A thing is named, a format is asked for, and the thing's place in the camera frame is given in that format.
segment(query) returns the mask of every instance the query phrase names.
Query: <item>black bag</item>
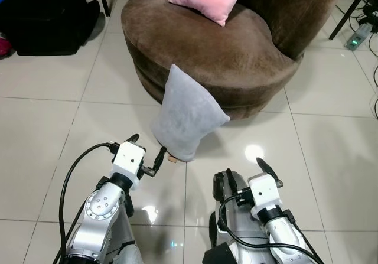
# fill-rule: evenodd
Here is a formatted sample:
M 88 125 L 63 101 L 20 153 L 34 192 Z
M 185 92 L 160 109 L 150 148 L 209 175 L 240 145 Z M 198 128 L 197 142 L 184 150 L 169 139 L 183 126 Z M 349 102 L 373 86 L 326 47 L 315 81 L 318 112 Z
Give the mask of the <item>black bag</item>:
M 22 56 L 74 54 L 91 35 L 99 13 L 97 1 L 4 0 L 0 31 Z

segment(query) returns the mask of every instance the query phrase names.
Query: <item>chair cushion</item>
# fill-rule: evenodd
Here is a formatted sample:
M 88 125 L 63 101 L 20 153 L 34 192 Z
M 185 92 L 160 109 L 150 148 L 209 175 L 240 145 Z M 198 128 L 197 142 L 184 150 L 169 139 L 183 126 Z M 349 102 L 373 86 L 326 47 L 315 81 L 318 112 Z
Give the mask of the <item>chair cushion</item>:
M 298 68 L 274 46 L 265 21 L 239 4 L 220 27 L 168 0 L 129 0 L 122 27 L 135 65 L 150 81 L 164 88 L 174 63 L 221 107 L 268 102 Z

